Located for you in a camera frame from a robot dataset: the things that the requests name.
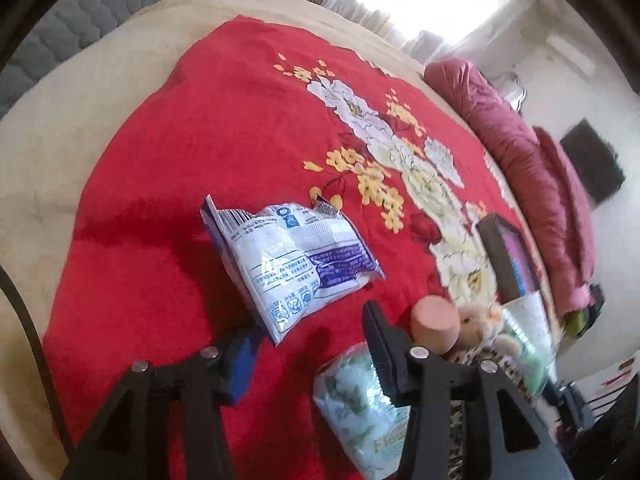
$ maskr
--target white plastic packet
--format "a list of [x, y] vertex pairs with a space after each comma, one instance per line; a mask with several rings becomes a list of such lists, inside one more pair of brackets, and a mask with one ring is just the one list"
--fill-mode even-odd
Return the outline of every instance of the white plastic packet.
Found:
[[354, 225], [329, 202], [271, 205], [253, 215], [217, 209], [202, 220], [226, 272], [275, 344], [303, 317], [384, 278]]
[[321, 369], [314, 401], [364, 478], [382, 480], [398, 470], [410, 408], [396, 408], [382, 393], [366, 343]]

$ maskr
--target yellow flower print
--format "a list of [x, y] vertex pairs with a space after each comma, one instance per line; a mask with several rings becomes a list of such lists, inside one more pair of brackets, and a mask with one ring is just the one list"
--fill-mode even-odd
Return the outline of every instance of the yellow flower print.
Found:
[[417, 168], [411, 169], [411, 174], [420, 183], [420, 185], [427, 190], [428, 193], [435, 194], [438, 190], [434, 178], [431, 175], [426, 174], [424, 171]]
[[402, 220], [393, 209], [388, 212], [383, 211], [380, 213], [380, 216], [385, 219], [385, 227], [390, 231], [393, 231], [395, 235], [397, 235], [400, 232], [400, 229], [404, 227]]
[[404, 213], [401, 211], [402, 204], [404, 204], [404, 197], [400, 195], [398, 189], [396, 189], [395, 187], [390, 187], [386, 190], [384, 203], [385, 209], [387, 209], [388, 211], [394, 209], [396, 210], [397, 215], [399, 217], [402, 217], [404, 216]]
[[424, 156], [424, 153], [422, 152], [420, 146], [416, 146], [414, 143], [412, 143], [409, 139], [407, 139], [406, 137], [402, 137], [402, 142], [404, 142], [406, 144], [406, 146], [412, 151], [414, 152], [416, 155], [420, 155], [420, 156]]
[[311, 205], [315, 205], [316, 204], [316, 200], [318, 200], [318, 197], [320, 195], [322, 195], [322, 190], [318, 186], [313, 186], [309, 190], [309, 196], [311, 198]]
[[336, 170], [342, 173], [349, 169], [347, 163], [342, 158], [342, 153], [338, 150], [334, 150], [332, 152], [326, 152], [327, 160], [326, 163], [328, 166], [333, 166]]
[[370, 168], [373, 168], [374, 170], [378, 170], [380, 173], [382, 173], [387, 178], [391, 178], [391, 172], [387, 168], [385, 168], [384, 166], [381, 166], [380, 164], [378, 164], [377, 162], [367, 161], [367, 165]]
[[342, 209], [342, 197], [340, 195], [333, 195], [329, 199], [329, 202], [331, 202], [331, 205], [334, 206], [338, 211]]
[[387, 114], [389, 114], [392, 117], [397, 117], [402, 122], [413, 126], [415, 134], [418, 137], [421, 137], [424, 135], [425, 129], [422, 126], [420, 126], [420, 124], [418, 124], [418, 119], [416, 119], [414, 115], [409, 110], [407, 110], [407, 108], [405, 108], [402, 105], [399, 105], [395, 101], [387, 101], [386, 106], [388, 107], [388, 109], [386, 110]]
[[356, 117], [362, 117], [362, 108], [357, 103], [354, 103], [349, 100], [345, 100], [347, 106], [349, 107], [349, 111], [355, 115]]
[[305, 83], [308, 83], [312, 79], [311, 72], [309, 70], [302, 68], [301, 66], [293, 67], [293, 75], [298, 79], [302, 79]]
[[469, 286], [469, 289], [474, 294], [479, 294], [482, 290], [482, 272], [480, 272], [479, 270], [474, 270], [474, 272], [466, 277], [466, 282]]
[[[398, 232], [404, 228], [401, 220], [404, 218], [404, 212], [402, 211], [404, 197], [400, 195], [395, 187], [388, 186], [384, 183], [384, 179], [391, 177], [392, 174], [379, 163], [366, 160], [353, 148], [340, 146], [340, 150], [326, 152], [326, 156], [327, 166], [335, 168], [339, 173], [350, 172], [356, 175], [358, 179], [358, 192], [362, 197], [362, 205], [370, 205], [373, 203], [378, 207], [383, 207], [385, 226], [398, 234]], [[324, 171], [325, 169], [311, 160], [304, 160], [303, 167], [305, 170], [317, 172]], [[314, 204], [318, 196], [321, 195], [322, 190], [319, 187], [314, 186], [309, 189], [312, 204]], [[339, 194], [334, 194], [329, 202], [339, 210], [342, 209], [344, 205], [342, 196]]]
[[312, 163], [310, 160], [303, 160], [302, 163], [304, 164], [305, 170], [317, 171], [318, 173], [320, 171], [324, 171], [320, 166], [318, 166], [317, 164]]
[[356, 150], [349, 148], [346, 150], [344, 147], [340, 148], [342, 156], [344, 160], [346, 160], [349, 164], [355, 164], [356, 162], [363, 163], [364, 157], [360, 155]]
[[362, 205], [373, 203], [378, 207], [384, 202], [384, 194], [382, 193], [382, 181], [372, 178], [368, 174], [358, 175], [358, 191], [362, 195]]

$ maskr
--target white flower print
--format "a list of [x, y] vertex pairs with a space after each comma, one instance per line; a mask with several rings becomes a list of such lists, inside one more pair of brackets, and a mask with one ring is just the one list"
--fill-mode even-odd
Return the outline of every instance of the white flower print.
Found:
[[318, 79], [320, 82], [312, 81], [307, 90], [333, 108], [340, 120], [367, 143], [369, 153], [378, 164], [401, 174], [412, 201], [440, 229], [442, 240], [431, 244], [430, 251], [436, 259], [440, 281], [447, 287], [454, 304], [493, 303], [496, 292], [493, 269], [476, 230], [472, 229], [471, 233], [466, 230], [467, 218], [462, 204], [443, 178], [464, 187], [448, 148], [433, 139], [425, 143], [426, 151], [431, 149], [430, 158], [437, 165], [436, 170], [415, 155], [378, 112], [342, 81], [330, 82], [322, 76]]
[[434, 163], [435, 167], [438, 168], [438, 171], [444, 178], [460, 188], [465, 187], [465, 184], [462, 182], [460, 174], [453, 163], [451, 150], [443, 143], [437, 139], [427, 137], [424, 141], [424, 155]]
[[465, 211], [466, 217], [469, 218], [469, 221], [473, 226], [486, 216], [486, 211], [473, 202], [465, 202]]
[[329, 81], [318, 76], [318, 81], [312, 81], [306, 89], [324, 101], [328, 108], [334, 108], [340, 120], [351, 127], [353, 133], [367, 144], [369, 139], [387, 144], [394, 136], [388, 124], [378, 117], [378, 112], [372, 110], [367, 102], [353, 93], [353, 90], [339, 79]]
[[494, 158], [487, 152], [484, 152], [484, 165], [489, 170], [489, 173], [491, 173], [491, 176], [494, 178], [495, 183], [498, 185], [498, 188], [500, 189], [500, 195], [502, 196], [502, 199], [505, 201], [506, 205], [509, 206], [510, 209], [516, 209], [516, 206], [518, 204], [515, 197], [513, 196], [513, 193], [511, 192], [511, 189], [509, 188], [509, 185], [507, 184], [504, 175], [500, 171], [500, 168], [496, 164]]

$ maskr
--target floral pattern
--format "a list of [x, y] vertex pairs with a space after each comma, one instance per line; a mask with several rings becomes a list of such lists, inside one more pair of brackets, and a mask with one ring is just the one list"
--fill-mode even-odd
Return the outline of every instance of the floral pattern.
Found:
[[502, 199], [505, 201], [506, 205], [509, 206], [510, 209], [517, 208], [517, 202], [511, 189], [509, 188], [507, 181], [504, 178], [504, 175], [500, 171], [500, 168], [496, 164], [494, 158], [489, 155], [489, 153], [484, 152], [484, 165], [491, 173], [491, 176], [494, 178], [495, 183], [498, 185], [500, 189], [500, 195]]
[[[327, 152], [327, 171], [335, 171], [337, 179], [354, 174], [362, 205], [382, 208], [380, 216], [391, 232], [398, 234], [404, 228], [404, 200], [399, 190], [385, 183], [390, 171], [400, 174], [407, 195], [415, 206], [423, 211], [437, 226], [441, 238], [429, 243], [434, 256], [440, 282], [454, 304], [481, 302], [492, 304], [496, 297], [494, 271], [488, 261], [482, 241], [475, 229], [479, 208], [470, 203], [465, 207], [453, 193], [447, 180], [457, 187], [464, 187], [450, 150], [435, 139], [427, 138], [424, 151], [411, 140], [397, 136], [389, 124], [361, 97], [339, 79], [329, 79], [326, 63], [318, 60], [318, 70], [313, 72], [293, 67], [302, 80], [309, 79], [306, 90], [321, 100], [327, 108], [346, 124], [353, 135], [366, 146], [369, 160], [362, 150], [341, 146]], [[391, 89], [386, 94], [386, 113], [414, 127], [421, 137], [426, 129], [418, 123], [408, 104], [400, 104], [398, 93]], [[309, 171], [324, 171], [311, 161], [304, 161]], [[313, 187], [314, 200], [321, 194]], [[339, 195], [332, 197], [337, 202]]]
[[453, 163], [451, 150], [437, 139], [427, 137], [424, 141], [424, 155], [438, 168], [440, 174], [455, 184], [463, 188], [465, 184], [460, 178], [460, 174]]
[[402, 122], [413, 126], [414, 132], [418, 137], [421, 137], [425, 134], [426, 129], [423, 126], [420, 126], [418, 119], [416, 119], [411, 113], [411, 107], [407, 103], [404, 103], [402, 105], [400, 104], [400, 101], [398, 99], [398, 92], [396, 92], [392, 88], [391, 94], [385, 94], [385, 97], [388, 99], [388, 101], [386, 102], [386, 113], [388, 115], [396, 117]]
[[[402, 222], [404, 217], [404, 212], [402, 211], [404, 197], [400, 195], [400, 192], [395, 187], [384, 183], [385, 177], [390, 177], [391, 174], [377, 162], [366, 160], [353, 148], [341, 146], [340, 150], [327, 152], [326, 156], [328, 167], [334, 168], [338, 173], [350, 172], [356, 175], [358, 191], [362, 197], [362, 205], [373, 203], [383, 208], [380, 216], [382, 216], [386, 228], [393, 231], [394, 234], [398, 234], [404, 228], [404, 222]], [[324, 171], [323, 168], [308, 160], [304, 162], [304, 168], [309, 171], [317, 171], [316, 168]], [[322, 190], [317, 186], [313, 186], [309, 190], [312, 203], [321, 194]], [[342, 197], [340, 195], [333, 195], [330, 202], [336, 208], [342, 209]]]

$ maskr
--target barcode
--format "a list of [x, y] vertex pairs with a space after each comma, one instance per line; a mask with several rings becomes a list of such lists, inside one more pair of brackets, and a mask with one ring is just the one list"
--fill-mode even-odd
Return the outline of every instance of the barcode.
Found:
[[254, 218], [254, 215], [244, 209], [219, 209], [218, 214], [230, 233], [245, 222], [251, 220], [251, 218]]

